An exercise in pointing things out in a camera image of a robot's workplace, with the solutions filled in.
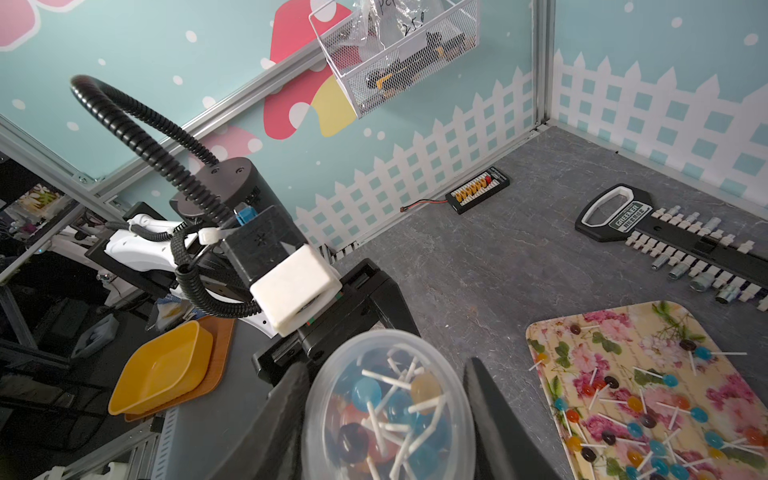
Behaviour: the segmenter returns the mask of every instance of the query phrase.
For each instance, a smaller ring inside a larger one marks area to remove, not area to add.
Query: floral tray
[[[573,328],[581,330],[578,334],[571,330],[573,325],[579,326],[579,329]],[[544,320],[530,325],[526,337],[534,362],[541,358],[540,354],[548,356],[536,369],[576,480],[650,478],[651,462],[642,465],[640,471],[635,468],[627,470],[627,467],[633,466],[631,458],[637,463],[638,453],[644,457],[650,451],[647,445],[641,444],[653,439],[662,442],[678,429],[681,429],[680,432],[669,443],[675,455],[665,452],[667,456],[661,458],[665,464],[671,467],[704,458],[710,458],[710,461],[684,467],[689,476],[677,468],[666,472],[663,475],[666,478],[731,480],[768,477],[764,457],[768,428],[765,405],[727,356],[716,354],[705,361],[680,346],[682,339],[688,339],[711,352],[720,351],[681,305],[649,302]],[[660,376],[672,375],[679,383],[674,387],[667,386],[662,379],[635,367]],[[641,417],[644,414],[642,410],[636,412],[626,404],[603,401],[594,402],[588,409],[592,396],[588,395],[589,388],[586,393],[583,390],[585,385],[590,384],[595,369],[597,372],[591,385],[599,385],[605,376],[612,376],[619,383],[618,388],[605,388],[598,400],[627,401],[631,396],[640,397],[642,390],[647,415],[653,417],[657,424],[653,428],[643,427],[642,436],[633,437],[627,428],[598,414],[625,425],[639,425],[645,419]],[[558,398],[567,404],[564,407],[562,402],[558,403],[565,411],[554,407]],[[682,402],[688,412],[703,410],[707,419],[699,422],[690,413],[675,414],[673,409],[658,402],[669,406]],[[565,413],[576,421],[568,421]],[[670,430],[668,427],[673,416],[674,424]],[[604,431],[636,443],[619,441],[607,445],[602,435]],[[738,446],[726,444],[715,449],[705,439],[708,432],[714,432],[725,442],[735,442]],[[596,458],[590,465],[579,452],[578,444],[575,449],[568,448],[566,441],[571,436],[579,437],[583,443],[605,447],[592,449]]]

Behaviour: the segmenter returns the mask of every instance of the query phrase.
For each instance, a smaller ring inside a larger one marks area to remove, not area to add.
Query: white picket fence mural
[[[517,68],[509,86],[496,81],[487,100],[475,94],[471,110],[456,107],[447,125],[435,120],[428,137],[414,133],[413,145],[396,144],[392,159],[374,157],[370,174],[355,170],[352,185],[336,182],[336,195],[316,195],[311,211],[297,207],[296,224],[315,246],[344,247],[531,130],[533,112],[531,73]]]
[[[607,57],[590,71],[554,56],[553,118],[768,207],[768,84],[741,103],[719,94],[716,75],[691,93],[674,68],[651,84],[637,62],[619,77]]]

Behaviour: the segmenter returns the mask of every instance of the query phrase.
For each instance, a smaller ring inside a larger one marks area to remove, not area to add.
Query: wire mesh basket
[[[310,24],[358,118],[476,48],[480,42],[479,0],[455,4],[446,0],[452,6],[430,20],[424,21],[422,12],[409,25],[401,22],[396,25],[396,31],[402,37],[388,47],[382,41],[383,28],[368,28],[369,13],[359,8],[319,34],[316,15],[332,1],[310,14]],[[360,25],[366,26],[361,38],[355,35]]]

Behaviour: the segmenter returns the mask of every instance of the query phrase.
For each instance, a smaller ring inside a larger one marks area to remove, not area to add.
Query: yellow plastic bowl
[[[192,321],[142,345],[109,401],[112,415],[140,415],[194,389],[208,370],[214,337]]]

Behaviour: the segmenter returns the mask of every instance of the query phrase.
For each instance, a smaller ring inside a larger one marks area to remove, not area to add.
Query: gray countertop
[[[483,361],[545,458],[572,478],[545,408],[525,329],[539,320],[651,300],[688,308],[723,350],[747,351],[730,361],[757,395],[768,398],[764,347],[768,314],[755,303],[721,306],[688,282],[650,269],[650,257],[620,243],[597,243],[574,230],[584,205],[626,183],[649,191],[656,205],[683,206],[737,242],[768,240],[768,223],[658,172],[551,128],[497,162],[512,184],[464,215],[429,205],[363,245],[335,266],[345,273],[370,258],[400,286],[422,337],[461,375],[465,361]],[[765,253],[766,244],[755,252]],[[250,356],[266,337],[238,323],[222,383],[180,406],[166,479],[206,478],[258,415],[269,391]]]

